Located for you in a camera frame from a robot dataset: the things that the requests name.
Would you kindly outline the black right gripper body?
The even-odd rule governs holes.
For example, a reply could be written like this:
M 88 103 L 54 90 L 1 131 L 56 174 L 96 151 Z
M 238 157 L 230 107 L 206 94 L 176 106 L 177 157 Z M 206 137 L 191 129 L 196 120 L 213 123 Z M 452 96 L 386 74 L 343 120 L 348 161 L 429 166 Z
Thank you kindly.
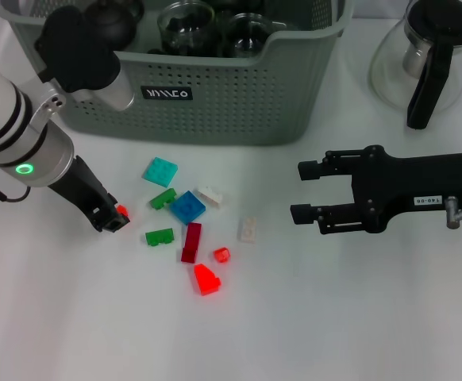
M 396 158 L 375 146 L 352 173 L 352 194 L 368 233 L 399 214 L 444 210 L 450 197 L 462 209 L 462 153 Z

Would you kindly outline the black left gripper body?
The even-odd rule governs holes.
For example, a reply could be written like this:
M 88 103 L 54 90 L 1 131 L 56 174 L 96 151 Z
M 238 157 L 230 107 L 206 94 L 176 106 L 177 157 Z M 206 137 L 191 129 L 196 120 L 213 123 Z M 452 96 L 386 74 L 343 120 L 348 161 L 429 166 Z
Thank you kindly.
M 87 218 L 109 216 L 107 191 L 80 156 L 76 156 L 65 174 L 48 187 Z

